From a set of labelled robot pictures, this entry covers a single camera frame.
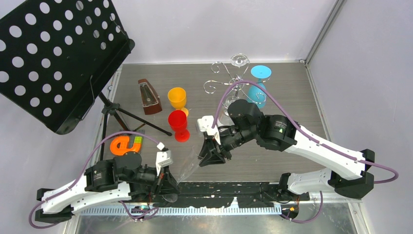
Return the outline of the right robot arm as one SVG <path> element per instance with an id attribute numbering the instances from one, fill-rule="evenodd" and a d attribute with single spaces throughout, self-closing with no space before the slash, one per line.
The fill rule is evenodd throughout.
<path id="1" fill-rule="evenodd" d="M 226 163 L 232 158 L 232 150 L 254 140 L 267 150 L 295 154 L 323 166 L 309 173 L 282 174 L 278 194 L 284 200 L 319 191 L 361 199 L 374 188 L 374 176 L 368 171 L 375 160 L 374 151 L 340 147 L 285 116 L 266 115 L 256 104 L 243 99 L 231 103 L 227 112 L 232 120 L 230 126 L 213 126 L 213 116 L 197 120 L 204 136 L 199 153 L 201 167 Z"/>

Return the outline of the yellow wine glass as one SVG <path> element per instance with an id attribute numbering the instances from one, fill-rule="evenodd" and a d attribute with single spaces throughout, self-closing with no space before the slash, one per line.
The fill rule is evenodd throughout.
<path id="1" fill-rule="evenodd" d="M 189 115 L 188 109 L 185 107 L 187 103 L 187 93 L 181 87 L 174 87 L 168 92 L 168 100 L 173 108 L 183 111 L 186 116 Z"/>

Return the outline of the red wine glass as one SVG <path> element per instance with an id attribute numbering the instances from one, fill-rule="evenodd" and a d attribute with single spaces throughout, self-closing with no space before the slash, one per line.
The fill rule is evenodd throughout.
<path id="1" fill-rule="evenodd" d="M 187 116 L 183 111 L 172 111 L 168 116 L 168 124 L 174 131 L 174 137 L 176 141 L 186 142 L 189 140 L 190 133 L 187 130 Z"/>

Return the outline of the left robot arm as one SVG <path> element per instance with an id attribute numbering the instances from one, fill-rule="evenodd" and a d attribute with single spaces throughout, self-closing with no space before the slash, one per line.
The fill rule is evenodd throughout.
<path id="1" fill-rule="evenodd" d="M 158 195 L 178 195 L 178 183 L 172 176 L 171 152 L 158 152 L 156 166 L 142 165 L 139 153 L 127 152 L 97 162 L 85 170 L 79 180 L 58 189 L 39 189 L 42 204 L 35 221 L 58 224 L 90 207 L 110 202 L 147 202 Z"/>

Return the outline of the chrome wine glass rack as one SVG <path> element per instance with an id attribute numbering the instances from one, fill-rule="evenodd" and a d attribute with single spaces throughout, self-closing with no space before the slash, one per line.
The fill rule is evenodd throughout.
<path id="1" fill-rule="evenodd" d="M 204 89 L 204 91 L 205 91 L 206 93 L 208 93 L 208 94 L 213 94 L 213 93 L 215 93 L 215 91 L 216 91 L 216 87 L 212 86 L 213 83 L 230 86 L 230 85 L 232 85 L 233 83 L 235 83 L 235 82 L 237 82 L 237 81 L 241 81 L 241 80 L 243 79 L 243 75 L 245 75 L 245 73 L 246 73 L 247 70 L 248 70 L 248 69 L 244 70 L 244 72 L 243 72 L 241 75 L 235 74 L 235 75 L 232 76 L 232 75 L 230 74 L 227 66 L 226 66 L 223 62 L 220 62 L 220 61 L 216 61 L 216 62 L 212 63 L 212 65 L 211 65 L 211 70 L 212 70 L 214 73 L 219 73 L 219 72 L 220 72 L 220 67 L 219 67 L 220 64 L 225 68 L 227 74 L 228 74 L 229 77 L 230 77 L 230 81 L 229 81 L 228 83 L 219 82 L 219 81 L 215 81 L 215 80 L 208 80 L 208 81 L 206 81 L 206 82 L 203 84 L 203 89 Z M 239 99 L 239 98 L 240 98 L 239 92 L 242 92 L 242 93 L 245 95 L 245 97 L 247 98 L 247 93 L 245 93 L 245 92 L 243 91 L 243 87 L 244 87 L 244 86 L 245 86 L 244 83 L 234 86 L 225 97 L 227 97 L 227 96 L 236 96 L 236 97 L 238 97 L 238 99 Z"/>

